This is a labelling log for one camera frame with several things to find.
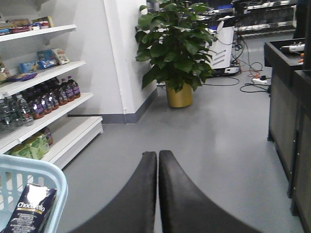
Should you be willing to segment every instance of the white wall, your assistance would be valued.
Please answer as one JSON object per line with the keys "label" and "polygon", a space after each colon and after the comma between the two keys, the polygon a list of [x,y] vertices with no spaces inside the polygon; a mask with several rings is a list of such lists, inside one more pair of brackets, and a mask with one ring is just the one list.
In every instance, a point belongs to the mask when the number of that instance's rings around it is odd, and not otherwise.
{"label": "white wall", "polygon": [[135,113],[155,89],[141,89],[147,64],[135,61],[135,26],[145,0],[50,0],[41,16],[50,15],[55,26],[76,24],[77,31],[52,40],[72,61],[86,65],[68,72],[84,92],[94,97],[72,114]]}
{"label": "white wall", "polygon": [[144,100],[155,89],[155,83],[141,90],[141,79],[144,73],[150,68],[148,62],[140,63],[135,60],[137,44],[135,41],[135,26],[141,15],[139,7],[146,5],[146,0],[116,0],[118,7],[119,21],[121,25],[121,37],[130,76],[130,85],[132,88],[134,106],[137,110]]}

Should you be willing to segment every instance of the store shelf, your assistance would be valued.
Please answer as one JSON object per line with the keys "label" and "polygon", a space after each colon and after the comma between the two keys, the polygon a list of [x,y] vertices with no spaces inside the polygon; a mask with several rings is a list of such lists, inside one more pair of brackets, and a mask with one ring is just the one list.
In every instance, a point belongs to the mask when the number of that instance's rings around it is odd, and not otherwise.
{"label": "store shelf", "polygon": [[59,119],[60,117],[67,114],[69,111],[79,106],[80,104],[87,101],[89,98],[93,96],[92,93],[81,93],[81,97],[75,99],[72,102],[67,103],[66,105],[60,106],[58,109],[52,111],[50,114],[45,115],[41,119],[35,120],[35,123],[29,127],[21,127],[12,133],[6,135],[4,138],[0,139],[0,153],[5,153],[12,147],[20,144],[28,137],[32,136],[42,128],[48,126],[53,121]]}
{"label": "store shelf", "polygon": [[293,26],[292,21],[279,22],[279,23],[265,23],[265,24],[260,24],[260,25],[250,25],[250,26],[238,27],[238,31],[239,32],[253,32],[253,31],[292,27],[292,26]]}
{"label": "store shelf", "polygon": [[0,36],[0,42],[10,41],[15,39],[26,38],[30,36],[43,35],[46,40],[53,38],[54,36],[58,36],[59,34],[68,33],[76,30],[76,25],[65,25],[53,28],[40,29],[35,31],[29,31],[24,33],[15,33]]}
{"label": "store shelf", "polygon": [[49,129],[54,143],[42,160],[64,168],[96,135],[103,132],[101,116],[66,117]]}
{"label": "store shelf", "polygon": [[279,6],[295,5],[295,4],[297,4],[297,0],[273,1],[273,2],[265,2],[262,5],[248,6],[247,9],[255,10],[255,9],[279,7]]}
{"label": "store shelf", "polygon": [[63,73],[66,73],[70,70],[76,69],[80,66],[83,66],[86,64],[84,61],[79,61],[79,62],[71,62],[66,65],[62,66],[56,66],[56,67],[51,67],[48,69],[45,69],[38,73],[38,75],[30,79],[28,81],[24,82],[14,82],[14,83],[3,83],[0,85],[0,94],[3,95],[4,97],[11,96],[13,94],[16,94],[17,92],[20,92],[22,90],[25,90],[29,87],[32,87],[34,85],[37,85],[41,82],[44,82],[48,79],[51,79],[55,76],[61,75]]}

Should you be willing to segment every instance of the green package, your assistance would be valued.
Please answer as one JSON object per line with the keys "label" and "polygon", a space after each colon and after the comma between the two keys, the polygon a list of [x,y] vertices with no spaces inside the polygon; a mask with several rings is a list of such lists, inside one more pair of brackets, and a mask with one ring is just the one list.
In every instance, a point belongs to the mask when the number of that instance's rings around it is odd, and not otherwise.
{"label": "green package", "polygon": [[25,145],[30,149],[34,159],[42,159],[43,155],[50,149],[46,137],[42,133],[36,133],[25,141]]}
{"label": "green package", "polygon": [[11,155],[32,159],[31,151],[23,144],[13,147],[11,150]]}

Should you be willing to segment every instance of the white machine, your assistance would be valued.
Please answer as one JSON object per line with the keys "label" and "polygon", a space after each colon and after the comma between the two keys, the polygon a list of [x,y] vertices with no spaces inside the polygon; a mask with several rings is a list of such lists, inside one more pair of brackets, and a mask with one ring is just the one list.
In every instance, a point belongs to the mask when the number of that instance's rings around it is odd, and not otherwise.
{"label": "white machine", "polygon": [[239,66],[230,63],[236,17],[225,16],[219,21],[217,30],[209,29],[209,32],[217,38],[209,47],[208,53],[212,56],[210,66],[216,71],[214,76],[234,75],[240,71]]}

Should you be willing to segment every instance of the power strip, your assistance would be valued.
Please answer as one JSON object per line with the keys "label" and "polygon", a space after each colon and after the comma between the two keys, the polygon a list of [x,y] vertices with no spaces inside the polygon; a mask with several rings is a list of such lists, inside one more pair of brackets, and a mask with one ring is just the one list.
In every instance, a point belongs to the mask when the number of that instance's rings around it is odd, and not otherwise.
{"label": "power strip", "polygon": [[267,85],[268,84],[267,80],[260,80],[260,79],[253,78],[252,81],[254,82],[254,84],[261,84],[261,85]]}

